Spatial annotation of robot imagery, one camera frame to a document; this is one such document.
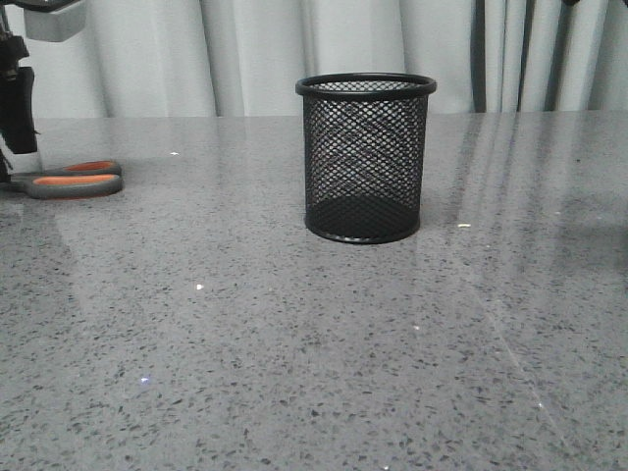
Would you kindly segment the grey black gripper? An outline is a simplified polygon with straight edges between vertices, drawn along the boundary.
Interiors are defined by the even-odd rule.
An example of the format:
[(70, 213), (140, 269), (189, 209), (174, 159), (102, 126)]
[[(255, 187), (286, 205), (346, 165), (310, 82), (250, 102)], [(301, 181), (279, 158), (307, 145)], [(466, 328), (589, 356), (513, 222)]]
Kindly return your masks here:
[[(24, 39), (10, 26), (8, 6), (23, 11), (26, 37), (38, 41), (63, 42), (81, 32), (86, 23), (85, 1), (2, 1), (2, 67), (16, 67), (28, 56)], [(15, 79), (1, 79), (1, 134), (14, 154), (37, 151), (31, 107), (33, 84), (31, 67), (19, 68)]]

